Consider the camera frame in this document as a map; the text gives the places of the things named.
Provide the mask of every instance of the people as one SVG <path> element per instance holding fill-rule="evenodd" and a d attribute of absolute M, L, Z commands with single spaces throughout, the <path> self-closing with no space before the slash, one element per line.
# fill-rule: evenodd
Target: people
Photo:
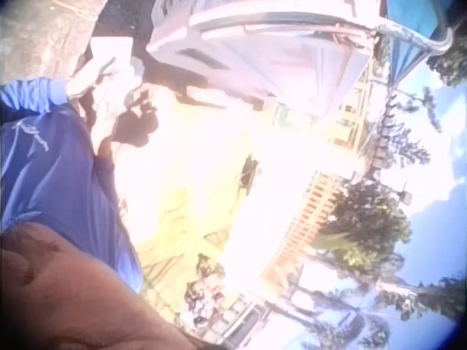
<path fill-rule="evenodd" d="M 137 293 L 136 252 L 118 218 L 112 134 L 70 104 L 108 63 L 68 81 L 1 86 L 2 349 L 223 349 L 181 333 Z"/>

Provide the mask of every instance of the blue awning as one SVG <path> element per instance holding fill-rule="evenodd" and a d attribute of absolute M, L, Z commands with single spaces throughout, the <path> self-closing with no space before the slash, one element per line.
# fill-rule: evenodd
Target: blue awning
<path fill-rule="evenodd" d="M 444 13 L 453 0 L 387 0 L 387 18 L 427 38 L 444 26 Z M 436 36 L 445 35 L 436 31 Z M 411 71 L 424 52 L 399 39 L 390 39 L 390 83 L 397 84 Z"/>

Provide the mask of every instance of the blue shirt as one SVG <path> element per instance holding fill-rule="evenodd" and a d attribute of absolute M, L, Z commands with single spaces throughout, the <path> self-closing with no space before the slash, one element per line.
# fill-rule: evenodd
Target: blue shirt
<path fill-rule="evenodd" d="M 113 162 L 94 156 L 64 81 L 14 81 L 0 99 L 1 234 L 20 222 L 46 225 L 139 292 L 142 269 L 119 224 Z"/>

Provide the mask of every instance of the hand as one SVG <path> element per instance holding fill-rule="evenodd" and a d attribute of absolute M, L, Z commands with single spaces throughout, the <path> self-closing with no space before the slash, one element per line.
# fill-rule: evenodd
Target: hand
<path fill-rule="evenodd" d="M 85 64 L 73 77 L 66 83 L 66 94 L 70 100 L 79 98 L 91 88 L 100 77 L 112 73 L 112 64 L 114 58 L 106 61 L 100 61 L 93 58 Z"/>

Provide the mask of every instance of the white structure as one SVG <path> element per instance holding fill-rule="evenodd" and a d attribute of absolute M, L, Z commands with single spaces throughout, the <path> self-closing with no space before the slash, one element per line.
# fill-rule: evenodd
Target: white structure
<path fill-rule="evenodd" d="M 376 17 L 377 1 L 182 0 L 160 23 L 162 3 L 147 46 L 156 60 L 317 116 L 337 111 L 373 54 L 373 38 L 336 16 Z"/>

